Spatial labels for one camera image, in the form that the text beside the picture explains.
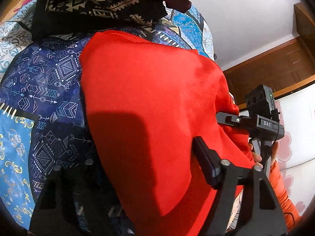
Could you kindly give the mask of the orange sleeve forearm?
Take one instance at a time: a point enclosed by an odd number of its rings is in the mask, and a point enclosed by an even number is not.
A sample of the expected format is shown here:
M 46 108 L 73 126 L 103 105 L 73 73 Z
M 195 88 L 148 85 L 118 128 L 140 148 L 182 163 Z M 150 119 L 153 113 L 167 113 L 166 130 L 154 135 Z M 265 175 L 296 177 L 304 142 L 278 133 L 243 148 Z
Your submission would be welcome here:
M 270 168 L 269 181 L 283 211 L 288 231 L 291 231 L 301 217 L 288 196 L 287 190 L 284 186 L 283 177 L 280 173 L 279 165 L 276 161 Z

